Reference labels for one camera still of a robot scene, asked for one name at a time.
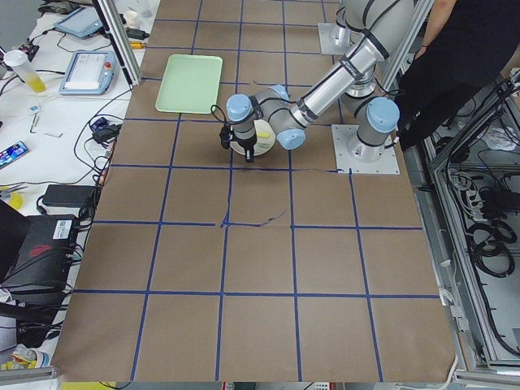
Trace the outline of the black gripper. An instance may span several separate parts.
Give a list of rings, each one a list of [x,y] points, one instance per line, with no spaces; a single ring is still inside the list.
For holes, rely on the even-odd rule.
[[[257,135],[254,129],[248,132],[238,132],[233,130],[232,148],[234,150],[241,149],[245,152],[245,161],[247,163],[254,162],[254,146],[257,143]]]

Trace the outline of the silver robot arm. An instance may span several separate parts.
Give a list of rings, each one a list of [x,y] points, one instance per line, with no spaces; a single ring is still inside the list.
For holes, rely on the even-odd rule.
[[[258,136],[255,121],[269,124],[286,150],[300,147],[305,130],[334,102],[342,100],[357,118],[349,152],[362,162],[377,160],[400,118],[397,104],[377,97],[375,66],[393,54],[408,32],[414,16],[411,1],[343,1],[336,13],[331,39],[346,51],[310,90],[295,101],[277,84],[254,95],[234,94],[226,103],[220,144],[238,145],[245,160],[254,161]]]

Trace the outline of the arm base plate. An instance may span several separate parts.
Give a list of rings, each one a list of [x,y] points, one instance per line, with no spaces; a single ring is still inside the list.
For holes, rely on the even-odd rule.
[[[349,43],[348,29],[337,24],[319,23],[318,37],[321,54],[343,54]]]
[[[334,124],[331,134],[336,159],[336,170],[345,174],[399,175],[392,137],[378,146],[368,146],[358,139],[358,126]]]

